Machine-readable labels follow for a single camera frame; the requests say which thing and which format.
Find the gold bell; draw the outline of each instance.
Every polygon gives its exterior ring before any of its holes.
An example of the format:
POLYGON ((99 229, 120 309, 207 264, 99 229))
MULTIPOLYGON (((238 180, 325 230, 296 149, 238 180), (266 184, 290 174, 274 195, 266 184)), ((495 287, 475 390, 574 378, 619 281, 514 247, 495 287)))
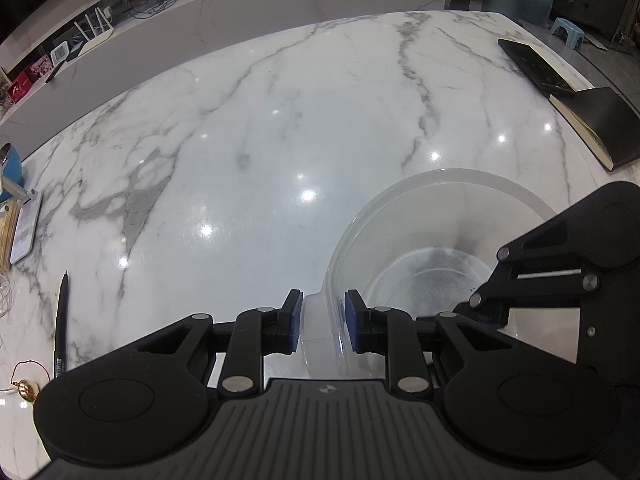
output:
POLYGON ((16 388, 18 388, 18 393, 20 394, 20 396, 28 403, 33 404, 36 401, 36 398, 40 393, 40 387, 38 386, 38 383, 36 381, 23 379, 13 384, 16 388))

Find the marble table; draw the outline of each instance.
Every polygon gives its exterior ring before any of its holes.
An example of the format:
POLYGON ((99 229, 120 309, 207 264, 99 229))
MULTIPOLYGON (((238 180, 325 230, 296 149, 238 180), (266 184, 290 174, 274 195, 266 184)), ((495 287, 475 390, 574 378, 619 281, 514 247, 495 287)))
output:
MULTIPOLYGON (((489 171, 556 211, 638 182, 637 166, 600 167, 500 37, 542 45, 481 12, 295 28, 191 60, 63 130, 25 163, 44 202, 34 251, 10 273, 0 388, 18 360, 51 369, 65 270, 75 367, 193 312, 232 320, 318 291, 351 219, 412 174, 489 171)), ((281 370, 267 359, 266 371, 281 370)), ((46 382, 31 364, 18 376, 46 382)), ((0 464, 28 478, 48 458, 31 408, 2 398, 0 464)))

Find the red box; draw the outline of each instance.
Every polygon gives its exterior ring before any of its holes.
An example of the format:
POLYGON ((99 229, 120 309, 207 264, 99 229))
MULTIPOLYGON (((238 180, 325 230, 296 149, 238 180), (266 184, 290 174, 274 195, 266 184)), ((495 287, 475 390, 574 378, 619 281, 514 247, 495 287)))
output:
POLYGON ((32 85, 31 79, 29 79, 26 71, 23 70, 18 74, 18 77, 15 78, 14 84, 9 86, 8 94, 14 103, 17 103, 26 95, 32 85))

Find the black marker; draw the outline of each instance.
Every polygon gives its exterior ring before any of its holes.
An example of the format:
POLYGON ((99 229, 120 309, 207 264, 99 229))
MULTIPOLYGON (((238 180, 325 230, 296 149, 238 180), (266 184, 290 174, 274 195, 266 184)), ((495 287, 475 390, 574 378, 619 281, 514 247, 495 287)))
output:
POLYGON ((56 339, 53 350, 53 377, 66 372, 66 308, 69 303, 69 276, 62 277, 58 295, 58 312, 56 314, 56 339))

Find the red wire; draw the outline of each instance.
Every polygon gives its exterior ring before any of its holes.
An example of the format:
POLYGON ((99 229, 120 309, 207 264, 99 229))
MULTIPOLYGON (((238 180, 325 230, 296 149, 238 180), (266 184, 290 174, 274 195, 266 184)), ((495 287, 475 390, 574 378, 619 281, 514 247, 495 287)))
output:
POLYGON ((49 382, 51 382, 51 376, 49 375, 49 372, 47 372, 47 369, 46 369, 44 366, 42 366, 42 365, 41 365, 39 362, 37 362, 37 361, 34 361, 34 360, 32 360, 32 359, 27 359, 26 361, 18 361, 18 362, 16 363, 16 365, 14 366, 14 371, 12 372, 12 374, 11 374, 11 379, 9 380, 9 382, 10 382, 11 384, 14 384, 14 375, 15 375, 15 371, 16 371, 16 369, 18 368, 18 366, 23 365, 23 364, 25 364, 25 363, 36 363, 40 368, 42 368, 42 369, 44 370, 44 373, 46 373, 46 375, 47 375, 47 379, 49 380, 49 382))

